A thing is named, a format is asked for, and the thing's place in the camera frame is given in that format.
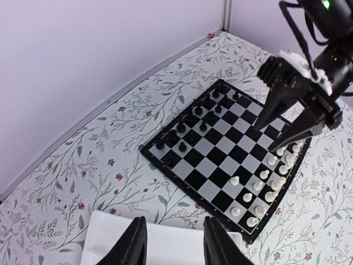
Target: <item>white pawn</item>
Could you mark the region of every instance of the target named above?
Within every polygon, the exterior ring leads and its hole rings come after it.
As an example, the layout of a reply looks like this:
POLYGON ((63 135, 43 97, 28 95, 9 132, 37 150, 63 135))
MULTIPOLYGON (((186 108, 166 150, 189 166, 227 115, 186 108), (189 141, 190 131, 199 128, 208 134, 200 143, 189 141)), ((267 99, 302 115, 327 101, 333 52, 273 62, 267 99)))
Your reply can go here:
POLYGON ((238 184, 239 184, 239 177, 238 177, 238 176, 232 177, 232 178, 231 178, 231 184, 232 184, 233 186, 238 185, 238 184))
POLYGON ((255 182, 253 185, 254 190, 261 190, 264 186, 264 183, 262 181, 255 182))
POLYGON ((233 216, 238 216, 240 214, 240 209, 238 207, 233 207, 231 213, 233 216))
POLYGON ((256 217, 249 217, 247 220, 247 226, 254 227, 259 223, 259 219, 256 217))
POLYGON ((263 216, 266 213, 266 208, 263 205, 259 205, 255 208, 255 213, 259 216, 263 216))
POLYGON ((279 172, 280 172, 281 175, 285 175, 285 174, 288 173, 288 169, 287 169, 287 167, 285 165, 283 165, 283 166, 280 166, 279 172))
POLYGON ((280 190, 282 188, 282 185, 278 180, 275 180, 271 182, 271 188, 273 190, 280 190))
POLYGON ((278 160, 278 158, 276 156, 274 156, 273 158, 270 158, 268 160, 268 163, 269 163, 270 166, 274 166, 275 163, 277 162, 277 160, 278 160))
POLYGON ((246 202, 246 203, 249 203, 253 198, 253 194, 252 193, 246 193, 244 194, 243 196, 243 200, 246 202))
POLYGON ((260 173, 260 178, 261 179, 267 179, 267 177, 269 176, 270 171, 269 170, 264 170, 260 173))

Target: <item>floral patterned surface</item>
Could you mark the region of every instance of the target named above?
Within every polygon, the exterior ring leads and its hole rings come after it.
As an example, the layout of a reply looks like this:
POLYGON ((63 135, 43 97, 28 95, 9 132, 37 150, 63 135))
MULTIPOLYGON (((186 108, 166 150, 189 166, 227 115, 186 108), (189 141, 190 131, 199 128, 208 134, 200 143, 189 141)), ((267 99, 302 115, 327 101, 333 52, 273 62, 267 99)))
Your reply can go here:
MULTIPOLYGON (((222 33, 151 76, 78 130, 0 206, 0 264, 79 264, 93 210, 202 229, 205 212, 139 149, 218 78, 264 102, 268 53, 222 33)), ((353 110, 313 139, 298 176, 258 239, 255 264, 353 264, 353 110)), ((301 110, 285 114, 293 120, 301 110)))

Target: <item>table surface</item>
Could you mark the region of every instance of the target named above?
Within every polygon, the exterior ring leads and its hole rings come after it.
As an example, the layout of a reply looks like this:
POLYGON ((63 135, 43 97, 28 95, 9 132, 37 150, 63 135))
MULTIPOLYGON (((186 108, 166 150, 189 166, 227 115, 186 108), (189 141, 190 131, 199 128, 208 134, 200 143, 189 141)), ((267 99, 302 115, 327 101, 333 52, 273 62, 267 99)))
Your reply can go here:
MULTIPOLYGON (((208 215, 139 153, 218 78, 264 102, 268 53, 222 33, 129 91, 78 130, 0 206, 1 264, 79 264, 94 209, 202 229, 208 215)), ((280 207, 244 253, 255 264, 353 264, 353 110, 315 137, 280 207)), ((285 113, 290 121, 302 107, 285 113)))

